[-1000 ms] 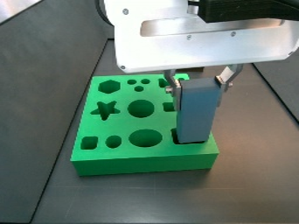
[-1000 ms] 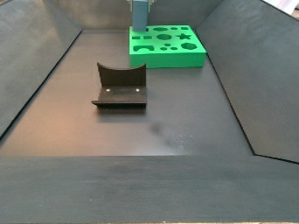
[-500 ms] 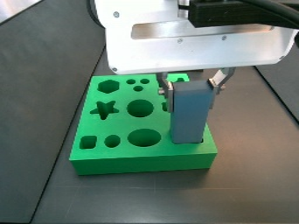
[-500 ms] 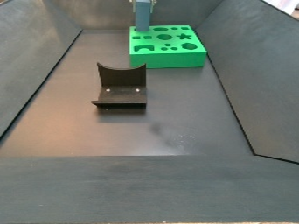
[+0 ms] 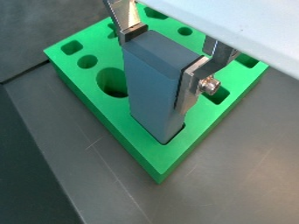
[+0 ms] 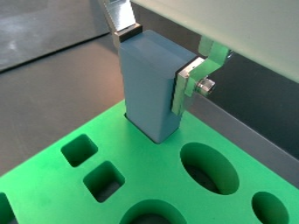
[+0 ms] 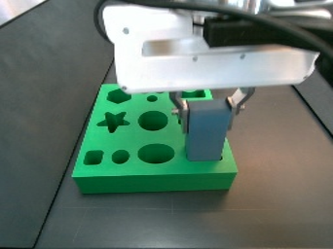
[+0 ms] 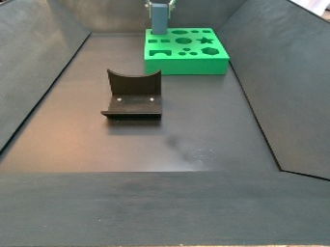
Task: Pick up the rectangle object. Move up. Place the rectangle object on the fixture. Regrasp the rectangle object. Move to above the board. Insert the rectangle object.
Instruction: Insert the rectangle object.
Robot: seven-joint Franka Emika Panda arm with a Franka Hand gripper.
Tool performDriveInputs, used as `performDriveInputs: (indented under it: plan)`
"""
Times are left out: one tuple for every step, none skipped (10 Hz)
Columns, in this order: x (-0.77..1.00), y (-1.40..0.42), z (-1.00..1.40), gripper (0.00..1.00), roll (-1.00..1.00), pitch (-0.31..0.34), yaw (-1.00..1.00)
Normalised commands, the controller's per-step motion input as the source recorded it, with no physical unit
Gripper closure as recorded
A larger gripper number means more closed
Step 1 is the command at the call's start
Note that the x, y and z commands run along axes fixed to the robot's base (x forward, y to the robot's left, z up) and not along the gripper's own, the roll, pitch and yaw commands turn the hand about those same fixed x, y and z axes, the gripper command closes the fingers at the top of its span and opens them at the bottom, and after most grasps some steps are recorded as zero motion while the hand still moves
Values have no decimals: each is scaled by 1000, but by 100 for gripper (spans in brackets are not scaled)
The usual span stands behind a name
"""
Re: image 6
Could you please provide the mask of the silver green gripper right finger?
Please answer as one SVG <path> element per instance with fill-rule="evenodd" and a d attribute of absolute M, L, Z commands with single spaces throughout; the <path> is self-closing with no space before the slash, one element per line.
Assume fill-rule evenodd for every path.
<path fill-rule="evenodd" d="M 186 102 L 194 93 L 207 95 L 215 88 L 215 81 L 209 76 L 226 64 L 233 51 L 219 42 L 202 36 L 199 54 L 177 72 L 173 96 L 173 112 L 181 116 Z"/>

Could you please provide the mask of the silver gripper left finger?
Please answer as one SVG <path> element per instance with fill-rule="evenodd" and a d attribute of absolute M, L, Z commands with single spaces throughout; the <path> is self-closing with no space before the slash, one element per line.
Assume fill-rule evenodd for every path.
<path fill-rule="evenodd" d="M 103 0 L 107 24 L 111 30 L 115 47 L 143 32 L 143 26 L 137 22 L 137 17 L 130 0 Z"/>

